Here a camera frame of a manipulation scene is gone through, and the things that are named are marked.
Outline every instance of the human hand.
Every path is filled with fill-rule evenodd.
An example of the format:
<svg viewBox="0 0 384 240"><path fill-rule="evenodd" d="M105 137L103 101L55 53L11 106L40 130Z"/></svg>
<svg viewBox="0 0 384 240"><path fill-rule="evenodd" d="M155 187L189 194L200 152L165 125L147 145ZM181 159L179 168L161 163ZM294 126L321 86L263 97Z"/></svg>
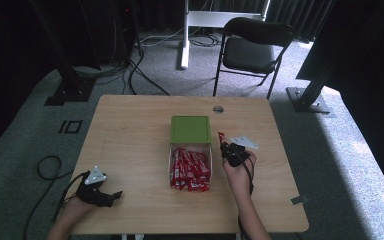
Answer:
<svg viewBox="0 0 384 240"><path fill-rule="evenodd" d="M58 220L63 220L66 224L73 225L96 207L96 205L83 202L73 194L63 208Z"/></svg>
<svg viewBox="0 0 384 240"><path fill-rule="evenodd" d="M47 240L67 239L73 226L96 207L83 202L73 194L49 231Z"/></svg>
<svg viewBox="0 0 384 240"><path fill-rule="evenodd" d="M245 160L244 163L248 167L250 173L253 174L253 168L255 167L257 156L255 156L255 154L251 151L246 152L249 154L249 158ZM230 189L233 194L235 196L242 194L249 195L251 182L245 167L243 165L231 167L227 159L223 159L223 169L226 172Z"/></svg>

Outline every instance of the metal stand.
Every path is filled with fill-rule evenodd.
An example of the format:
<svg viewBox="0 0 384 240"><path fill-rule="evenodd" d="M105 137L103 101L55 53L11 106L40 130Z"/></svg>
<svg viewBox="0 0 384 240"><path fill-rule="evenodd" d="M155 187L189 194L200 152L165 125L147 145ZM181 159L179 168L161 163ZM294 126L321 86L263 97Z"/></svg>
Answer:
<svg viewBox="0 0 384 240"><path fill-rule="evenodd" d="M61 81L53 96L48 97L45 106L63 106L65 102L87 102L92 94L96 78L82 78L77 76L82 83L76 90L67 87L67 81Z"/></svg>
<svg viewBox="0 0 384 240"><path fill-rule="evenodd" d="M184 19L184 41L182 52L183 69L188 68L189 62L189 27L213 27L223 28L226 23L235 17L246 17L264 21L270 1L266 1L262 13L235 13L235 12L208 12L208 11L189 11L189 0L185 0L185 19Z"/></svg>
<svg viewBox="0 0 384 240"><path fill-rule="evenodd" d="M302 93L305 91L305 88L296 88L296 87L288 87L286 88L286 92L289 95L289 99L294 105L295 111L297 112L310 112L310 113L324 113L329 114L331 110L326 105L323 97L319 95L317 100L314 101L310 106L304 106L300 102L300 98Z"/></svg>

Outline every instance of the wire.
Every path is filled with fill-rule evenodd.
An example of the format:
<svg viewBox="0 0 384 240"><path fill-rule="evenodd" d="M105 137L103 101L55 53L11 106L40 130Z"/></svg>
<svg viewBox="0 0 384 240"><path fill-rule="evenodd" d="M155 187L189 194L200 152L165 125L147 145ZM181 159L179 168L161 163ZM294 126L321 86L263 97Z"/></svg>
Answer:
<svg viewBox="0 0 384 240"><path fill-rule="evenodd" d="M119 75L117 75L116 77L114 77L113 79L108 80L108 81L106 81L106 82L96 82L95 85L98 86L98 85L106 85L106 84L112 83L112 82L118 80L119 78L124 77L124 75L126 74L127 69L128 69L128 68L123 69L123 71L122 71Z"/></svg>
<svg viewBox="0 0 384 240"><path fill-rule="evenodd" d="M40 169L41 165L47 161L47 160L50 160L50 159L56 159L57 160L57 163L58 163L58 167L57 167L57 171L56 173L53 175L53 177L46 177L42 174L42 171ZM32 211L30 212L28 218L27 218L27 222L24 226L24 232L23 232L23 239L24 240L27 240L27 230L29 228L29 225L30 225L30 221L33 217L33 214L35 213L37 207L40 205L40 203L42 202L42 200L45 198L46 194L48 194L49 190L51 189L51 187L54 185L55 181L58 180L58 179L61 179L63 177L66 177L70 174L73 173L74 170L71 170L65 174L62 174L62 175L59 175L60 173L60 170L61 170L61 165L62 165L62 161L61 159L58 157L58 156L55 156L55 155L49 155L49 156L46 156L42 159L39 160L39 162L37 163L36 165L36 172L37 174L42 178L42 179L45 179L45 180L48 180L48 181L51 181L51 183L48 185L48 187L46 188L45 192L42 194L42 196L40 197L40 199L36 202L36 204L34 205Z"/></svg>
<svg viewBox="0 0 384 240"><path fill-rule="evenodd" d="M296 236L299 240L303 240L302 237L301 237L298 233L295 233L295 236Z"/></svg>
<svg viewBox="0 0 384 240"><path fill-rule="evenodd" d="M129 88L130 90L132 91L133 95L137 95L135 89L133 88L133 74L137 71L140 75L142 75L148 82L150 82L152 85L154 85L155 87L157 87L159 90L161 90L164 94L166 94L167 96L170 96L170 94L164 90L161 86L159 86L158 84L156 84L154 81L152 81L148 76L145 75L145 73L143 73L143 71L139 68L139 64L142 62L143 58L145 57L145 53L142 49L139 49L139 55L140 55L140 59L138 61L138 63L134 63L132 60L130 60L130 63L131 65L133 66L133 69L130 70L130 74L129 74L129 78L128 78L128 85L129 85Z"/></svg>
<svg viewBox="0 0 384 240"><path fill-rule="evenodd" d="M201 9L199 11L202 11L208 4L208 2L210 2L210 0L207 0L204 5L201 7ZM209 7L209 10L208 11L211 11L212 8L213 8L213 4L214 4L214 0L211 0L211 5ZM172 35L168 35L168 36L149 36L149 37L146 37L142 40L140 40L140 43L146 41L146 40L150 40L150 39L159 39L159 38L163 38L162 40L158 41L157 43L154 43L154 44L150 44L150 45L142 45L142 46L145 46L145 47L153 47L153 46L156 46L164 41L167 41L169 39L173 39L173 40L183 40L184 37L183 35L177 35L180 31L182 31L184 28L181 28L180 30L178 30L177 32L175 32L174 34ZM201 29L201 27L199 27L195 32L189 34L188 36L193 36L195 33L197 33L199 30Z"/></svg>
<svg viewBox="0 0 384 240"><path fill-rule="evenodd" d="M126 70L125 65L117 66L112 69L106 70L106 71L99 71L99 72L83 72L80 70L74 69L74 71L81 77L88 77L88 78L101 78L101 77L111 77L116 76L120 73L123 73Z"/></svg>
<svg viewBox="0 0 384 240"><path fill-rule="evenodd" d="M121 90L121 94L123 94L123 95L124 95L124 91L126 90L126 86L127 86L126 79L124 78L124 76L126 76L126 75L124 74L123 77L121 78L121 80L123 81L123 88Z"/></svg>
<svg viewBox="0 0 384 240"><path fill-rule="evenodd" d="M207 34L205 36L196 36L196 37L206 37L212 41L211 43L202 43L196 40L189 40L193 45L196 45L199 47L215 47L221 44L220 39L213 34Z"/></svg>

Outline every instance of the chair leg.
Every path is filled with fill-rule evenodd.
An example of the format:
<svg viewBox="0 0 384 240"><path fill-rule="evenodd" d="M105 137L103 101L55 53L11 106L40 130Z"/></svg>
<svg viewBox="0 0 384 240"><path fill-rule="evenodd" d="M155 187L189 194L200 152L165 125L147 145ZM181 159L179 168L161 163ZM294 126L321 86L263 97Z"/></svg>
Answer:
<svg viewBox="0 0 384 240"><path fill-rule="evenodd" d="M215 97L215 96L216 96L216 93L217 93L217 84L218 84L218 78L219 78L219 75L220 75L220 69L217 68L216 79L215 79L215 81L214 81L213 97Z"/></svg>
<svg viewBox="0 0 384 240"><path fill-rule="evenodd" d="M270 95L271 95L271 91L273 90L273 86L274 86L274 82L276 81L278 70L279 70L279 68L276 68L276 70L274 72L273 79L272 79L272 82L270 84L269 92L267 93L267 97L266 97L267 100L269 100Z"/></svg>
<svg viewBox="0 0 384 240"><path fill-rule="evenodd" d="M223 59L223 51L224 51L225 40L226 40L226 35L223 32L223 37L221 39L221 46L220 46L219 62L217 63L216 79L214 81L213 97L215 97L216 93L217 93L218 78L220 76L220 67L221 67L221 61Z"/></svg>
<svg viewBox="0 0 384 240"><path fill-rule="evenodd" d="M216 79L214 81L213 97L215 97L217 93L218 78L220 76L220 67L221 67L221 61L222 61L221 59L222 59L222 54L220 53L219 62L217 64Z"/></svg>
<svg viewBox="0 0 384 240"><path fill-rule="evenodd" d="M270 98L271 91L273 90L274 82L276 81L277 73L279 72L279 68L280 68L281 63L282 63L282 58L279 59L279 62L277 63L277 66L274 70L273 79L272 79L272 82L270 84L269 92L267 93L267 97L266 97L267 100L269 100L269 98Z"/></svg>
<svg viewBox="0 0 384 240"><path fill-rule="evenodd" d="M268 76L269 76L269 74L266 74L266 76L264 76L263 80L261 80L261 82L257 86L263 85L263 83L266 81Z"/></svg>

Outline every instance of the black curtain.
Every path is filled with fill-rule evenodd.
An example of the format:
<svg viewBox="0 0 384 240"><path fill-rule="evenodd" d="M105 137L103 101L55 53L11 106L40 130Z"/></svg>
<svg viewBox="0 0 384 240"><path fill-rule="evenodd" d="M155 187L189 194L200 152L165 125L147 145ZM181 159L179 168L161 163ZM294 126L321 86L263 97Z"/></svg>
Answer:
<svg viewBox="0 0 384 240"><path fill-rule="evenodd" d="M127 61L130 50L120 49L120 46L123 37L129 35L129 47L133 48L129 1L112 0L111 4L110 0L37 2L44 5L71 65L99 68L97 54L101 59ZM120 19L116 19L118 44L114 56L114 24L109 5L120 15ZM93 14L84 16L83 11ZM97 30L89 32L94 26ZM29 0L0 0L0 137L36 83L57 68L58 59L52 48Z"/></svg>
<svg viewBox="0 0 384 240"><path fill-rule="evenodd" d="M297 78L326 66L384 174L384 1L336 1Z"/></svg>

